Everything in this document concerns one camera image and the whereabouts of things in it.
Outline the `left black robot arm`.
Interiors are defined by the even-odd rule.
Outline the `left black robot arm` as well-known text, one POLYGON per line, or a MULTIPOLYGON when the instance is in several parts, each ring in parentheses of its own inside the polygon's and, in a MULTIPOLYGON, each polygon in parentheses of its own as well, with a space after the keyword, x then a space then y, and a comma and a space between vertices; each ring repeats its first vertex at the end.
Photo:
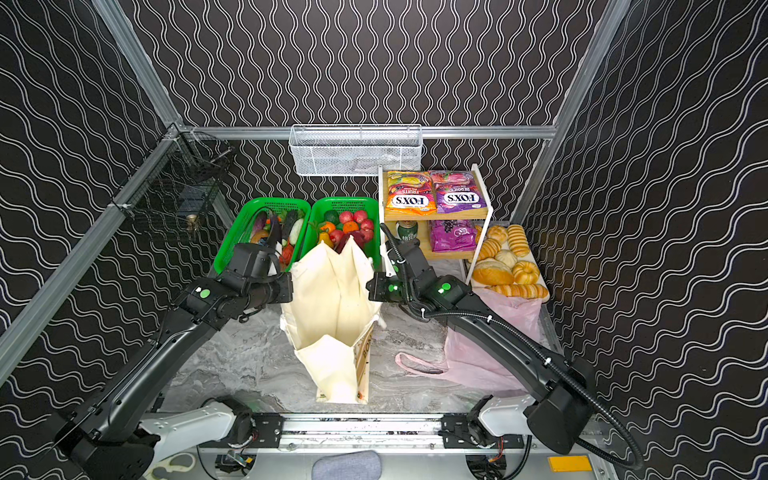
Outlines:
POLYGON ((46 420, 53 450, 91 479, 140 479, 157 462, 196 444, 239 447, 257 438, 252 410, 231 397, 166 418, 145 414, 186 361, 229 321, 292 301, 292 278, 279 262, 289 234, 272 215, 266 237, 236 244, 221 274, 185 287, 158 332, 117 375, 74 410, 46 420))

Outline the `cream canvas tote bag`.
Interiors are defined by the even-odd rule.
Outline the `cream canvas tote bag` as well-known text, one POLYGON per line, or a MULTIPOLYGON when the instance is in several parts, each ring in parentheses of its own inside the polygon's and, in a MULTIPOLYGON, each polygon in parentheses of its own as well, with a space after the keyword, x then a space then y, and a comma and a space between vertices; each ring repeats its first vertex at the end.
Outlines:
POLYGON ((355 241, 341 252, 322 243, 295 262, 293 300, 280 328, 316 386, 321 403, 369 401, 370 350, 381 304, 366 289, 375 271, 355 241))

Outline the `orange Fox's candy bag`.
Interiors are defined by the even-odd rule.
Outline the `orange Fox's candy bag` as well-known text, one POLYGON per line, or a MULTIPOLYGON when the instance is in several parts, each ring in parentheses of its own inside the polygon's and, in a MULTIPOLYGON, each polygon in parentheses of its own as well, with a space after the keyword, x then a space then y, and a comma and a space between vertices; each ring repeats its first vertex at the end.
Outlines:
POLYGON ((408 215, 437 212, 433 182, 427 172, 389 171, 386 180, 387 211, 408 215))

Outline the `purple candy bag shelf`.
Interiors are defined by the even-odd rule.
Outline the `purple candy bag shelf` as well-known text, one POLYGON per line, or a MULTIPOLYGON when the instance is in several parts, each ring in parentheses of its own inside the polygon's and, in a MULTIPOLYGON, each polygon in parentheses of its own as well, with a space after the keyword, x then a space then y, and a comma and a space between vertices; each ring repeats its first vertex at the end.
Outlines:
POLYGON ((431 221, 430 245, 437 253, 472 251, 477 246, 477 231, 470 220, 431 221))

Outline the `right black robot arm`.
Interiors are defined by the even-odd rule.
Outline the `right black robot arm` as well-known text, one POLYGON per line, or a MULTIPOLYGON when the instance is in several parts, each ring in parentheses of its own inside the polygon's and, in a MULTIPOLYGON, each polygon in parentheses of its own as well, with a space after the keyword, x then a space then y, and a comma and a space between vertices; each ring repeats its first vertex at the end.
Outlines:
POLYGON ((523 411, 531 436, 558 454, 580 446, 624 469, 644 466, 640 446, 627 427, 597 398, 594 375, 581 359, 566 359, 512 326, 495 313, 472 287, 453 275, 439 276, 426 260, 418 240, 397 239, 387 226, 387 256, 393 275, 375 273, 366 288, 371 300, 394 303, 423 323, 443 320, 471 340, 516 377, 533 398, 523 411), (622 459, 583 439, 595 414, 602 416, 627 444, 622 459))

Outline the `green drink can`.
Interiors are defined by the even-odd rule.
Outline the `green drink can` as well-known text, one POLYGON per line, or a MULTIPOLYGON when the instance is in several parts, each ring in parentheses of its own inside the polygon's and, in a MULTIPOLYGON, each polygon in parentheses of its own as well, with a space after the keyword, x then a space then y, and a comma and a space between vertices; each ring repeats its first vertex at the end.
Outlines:
POLYGON ((418 237, 418 222, 403 220, 396 223, 396 235, 401 241, 409 241, 418 237))

